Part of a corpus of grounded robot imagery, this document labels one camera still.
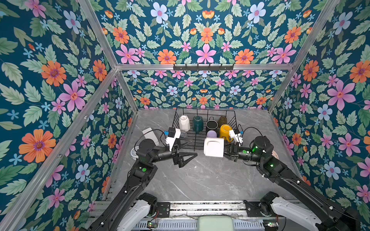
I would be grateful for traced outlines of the red interior white mug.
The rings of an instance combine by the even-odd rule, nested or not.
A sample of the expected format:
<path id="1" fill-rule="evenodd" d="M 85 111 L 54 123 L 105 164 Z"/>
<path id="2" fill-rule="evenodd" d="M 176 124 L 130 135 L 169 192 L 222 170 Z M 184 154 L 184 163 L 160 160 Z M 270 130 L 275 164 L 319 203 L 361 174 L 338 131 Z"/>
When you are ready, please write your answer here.
<path id="1" fill-rule="evenodd" d="M 204 141 L 203 152 L 207 157 L 223 158 L 224 156 L 224 139 L 209 138 Z"/>

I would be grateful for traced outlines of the yellow plastic mug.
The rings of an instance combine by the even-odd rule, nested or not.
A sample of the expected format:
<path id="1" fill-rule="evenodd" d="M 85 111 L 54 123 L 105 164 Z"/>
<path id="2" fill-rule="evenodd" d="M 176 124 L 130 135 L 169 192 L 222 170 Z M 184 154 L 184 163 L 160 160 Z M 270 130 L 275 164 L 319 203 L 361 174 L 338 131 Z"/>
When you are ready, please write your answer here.
<path id="1" fill-rule="evenodd" d="M 232 130 L 231 126 L 227 124 L 223 124 L 219 130 L 219 138 L 223 138 L 227 142 L 232 142 L 233 139 L 230 137 L 230 134 L 229 134 L 231 130 Z"/>

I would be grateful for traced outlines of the lavender plastic cup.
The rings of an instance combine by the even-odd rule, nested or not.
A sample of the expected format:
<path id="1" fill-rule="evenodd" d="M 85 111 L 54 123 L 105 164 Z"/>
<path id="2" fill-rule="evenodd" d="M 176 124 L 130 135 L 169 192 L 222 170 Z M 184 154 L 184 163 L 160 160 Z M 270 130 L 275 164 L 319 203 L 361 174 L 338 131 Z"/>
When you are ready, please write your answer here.
<path id="1" fill-rule="evenodd" d="M 214 130 L 209 130 L 206 134 L 206 137 L 207 138 L 217 138 L 218 135 L 217 135 L 217 132 L 214 131 Z"/>

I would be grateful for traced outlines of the cream ceramic mug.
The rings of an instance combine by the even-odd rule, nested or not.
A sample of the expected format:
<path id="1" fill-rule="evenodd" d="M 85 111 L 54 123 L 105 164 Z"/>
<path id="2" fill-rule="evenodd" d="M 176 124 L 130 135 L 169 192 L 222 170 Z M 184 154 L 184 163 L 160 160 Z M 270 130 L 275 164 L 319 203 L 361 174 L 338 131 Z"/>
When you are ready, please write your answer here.
<path id="1" fill-rule="evenodd" d="M 181 131 L 188 132 L 190 131 L 191 125 L 190 125 L 190 120 L 188 116 L 182 115 L 179 117 L 179 129 Z"/>

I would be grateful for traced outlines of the gold glitter cup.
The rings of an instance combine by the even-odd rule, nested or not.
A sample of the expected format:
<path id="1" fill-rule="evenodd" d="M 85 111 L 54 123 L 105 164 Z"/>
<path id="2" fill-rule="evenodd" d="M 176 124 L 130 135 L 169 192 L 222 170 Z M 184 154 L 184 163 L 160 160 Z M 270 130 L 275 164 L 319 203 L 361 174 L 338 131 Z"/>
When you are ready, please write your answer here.
<path id="1" fill-rule="evenodd" d="M 225 125 L 225 124 L 227 124 L 227 118 L 226 116 L 221 116 L 218 119 L 218 127 L 221 127 L 222 125 Z"/>

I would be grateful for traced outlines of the black mug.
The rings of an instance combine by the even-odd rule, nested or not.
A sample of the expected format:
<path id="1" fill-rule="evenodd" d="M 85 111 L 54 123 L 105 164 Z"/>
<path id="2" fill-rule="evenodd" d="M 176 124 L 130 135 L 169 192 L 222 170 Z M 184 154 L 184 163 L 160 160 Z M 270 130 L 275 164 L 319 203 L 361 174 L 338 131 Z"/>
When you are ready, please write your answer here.
<path id="1" fill-rule="evenodd" d="M 217 131 L 218 129 L 218 122 L 211 116 L 206 122 L 206 132 L 209 131 Z"/>

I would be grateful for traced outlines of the green and cream mug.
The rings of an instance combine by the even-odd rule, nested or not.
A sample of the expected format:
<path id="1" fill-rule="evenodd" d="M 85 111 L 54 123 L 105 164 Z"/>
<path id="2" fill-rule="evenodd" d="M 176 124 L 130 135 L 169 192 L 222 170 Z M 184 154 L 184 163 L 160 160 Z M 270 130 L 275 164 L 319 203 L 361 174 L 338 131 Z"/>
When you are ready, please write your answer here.
<path id="1" fill-rule="evenodd" d="M 199 134 L 203 131 L 204 128 L 204 121 L 200 115 L 196 115 L 193 118 L 193 131 L 196 134 Z"/>

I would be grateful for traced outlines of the clear glass cup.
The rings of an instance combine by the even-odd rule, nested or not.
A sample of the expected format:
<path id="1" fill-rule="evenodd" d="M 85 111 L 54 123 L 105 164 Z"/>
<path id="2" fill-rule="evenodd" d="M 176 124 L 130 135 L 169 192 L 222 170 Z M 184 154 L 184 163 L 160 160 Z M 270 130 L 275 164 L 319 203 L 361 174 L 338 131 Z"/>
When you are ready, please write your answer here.
<path id="1" fill-rule="evenodd" d="M 183 130 L 180 130 L 180 138 L 187 138 L 187 133 Z"/>

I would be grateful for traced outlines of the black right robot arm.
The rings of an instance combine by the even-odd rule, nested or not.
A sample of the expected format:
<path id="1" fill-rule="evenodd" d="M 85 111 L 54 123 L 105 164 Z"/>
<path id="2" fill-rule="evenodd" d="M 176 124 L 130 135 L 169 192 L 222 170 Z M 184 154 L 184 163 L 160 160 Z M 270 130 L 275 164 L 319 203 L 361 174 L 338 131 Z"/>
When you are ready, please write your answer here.
<path id="1" fill-rule="evenodd" d="M 275 158 L 274 146 L 266 136 L 256 137 L 248 147 L 235 142 L 224 148 L 224 157 L 234 162 L 251 161 L 266 179 L 290 192 L 304 207 L 292 204 L 274 192 L 260 200 L 260 211 L 286 217 L 310 231 L 359 231 L 359 213 L 317 192 L 287 165 Z"/>

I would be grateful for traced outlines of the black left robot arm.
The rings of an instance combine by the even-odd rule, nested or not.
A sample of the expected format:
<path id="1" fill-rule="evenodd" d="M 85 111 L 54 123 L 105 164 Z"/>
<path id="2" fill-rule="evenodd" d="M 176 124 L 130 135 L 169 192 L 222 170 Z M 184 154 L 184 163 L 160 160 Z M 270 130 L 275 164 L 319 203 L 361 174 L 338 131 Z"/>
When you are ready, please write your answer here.
<path id="1" fill-rule="evenodd" d="M 191 144 L 185 138 L 176 138 L 173 147 L 157 146 L 151 139 L 140 142 L 136 159 L 127 180 L 108 208 L 88 227 L 82 231 L 131 231 L 143 218 L 157 213 L 157 198 L 144 189 L 154 178 L 158 167 L 156 162 L 172 160 L 180 168 L 197 157 L 197 153 L 180 152 Z"/>

